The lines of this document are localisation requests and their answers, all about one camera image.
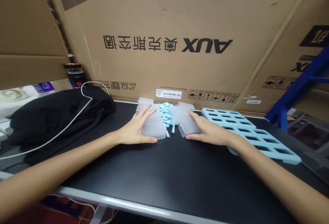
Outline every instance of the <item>black table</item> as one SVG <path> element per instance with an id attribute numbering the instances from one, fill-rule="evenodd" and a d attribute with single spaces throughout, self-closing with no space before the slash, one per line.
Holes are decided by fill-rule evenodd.
<path id="1" fill-rule="evenodd" d="M 114 114 L 61 153 L 126 124 L 135 113 L 136 105 L 116 104 Z M 303 157 L 306 148 L 297 140 L 265 119 L 248 119 Z M 277 162 L 329 197 L 329 188 L 302 164 Z M 8 159 L 6 165 L 0 164 L 0 170 L 14 174 L 26 167 L 22 164 L 8 167 L 15 163 L 17 161 Z M 90 193 L 90 196 L 101 196 L 99 201 L 89 198 L 94 202 L 167 220 L 187 223 L 296 223 L 241 158 L 231 154 L 225 146 L 186 140 L 178 127 L 175 134 L 170 132 L 170 138 L 159 140 L 156 144 L 120 145 L 111 149 L 62 186 Z M 144 206 L 150 206 L 154 211 L 143 211 Z"/>

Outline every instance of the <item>black jacket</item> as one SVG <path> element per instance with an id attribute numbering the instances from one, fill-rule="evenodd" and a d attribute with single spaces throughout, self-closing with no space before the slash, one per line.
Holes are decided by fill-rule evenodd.
<path id="1" fill-rule="evenodd" d="M 48 159 L 95 127 L 103 117 L 115 112 L 112 98 L 99 87 L 84 87 L 83 93 L 93 100 L 76 120 L 46 146 L 30 152 L 24 162 L 33 165 Z M 87 104 L 81 89 L 53 93 L 27 103 L 11 117 L 14 129 L 8 141 L 23 151 L 41 146 L 61 132 Z"/>

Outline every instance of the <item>blue metal shelf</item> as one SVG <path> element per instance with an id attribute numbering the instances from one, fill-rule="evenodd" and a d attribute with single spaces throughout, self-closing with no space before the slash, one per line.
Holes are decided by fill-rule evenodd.
<path id="1" fill-rule="evenodd" d="M 278 122 L 278 127 L 288 132 L 287 112 L 294 107 L 316 83 L 329 83 L 323 76 L 329 71 L 329 45 L 313 60 L 307 69 L 291 85 L 279 101 L 265 116 L 272 123 Z"/>

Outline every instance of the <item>barcode sticker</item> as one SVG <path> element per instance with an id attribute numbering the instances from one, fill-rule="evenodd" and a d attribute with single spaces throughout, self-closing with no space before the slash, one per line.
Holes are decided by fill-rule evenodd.
<path id="1" fill-rule="evenodd" d="M 247 104 L 260 104 L 261 101 L 257 101 L 257 100 L 247 100 Z"/>
<path id="2" fill-rule="evenodd" d="M 181 99 L 182 92 L 175 90 L 157 90 L 156 96 L 161 98 Z"/>

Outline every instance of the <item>purple package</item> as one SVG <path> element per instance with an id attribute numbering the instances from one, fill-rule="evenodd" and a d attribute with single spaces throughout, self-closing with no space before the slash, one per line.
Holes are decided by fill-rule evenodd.
<path id="1" fill-rule="evenodd" d="M 55 90 L 51 82 L 34 84 L 33 87 L 38 93 L 47 93 Z"/>

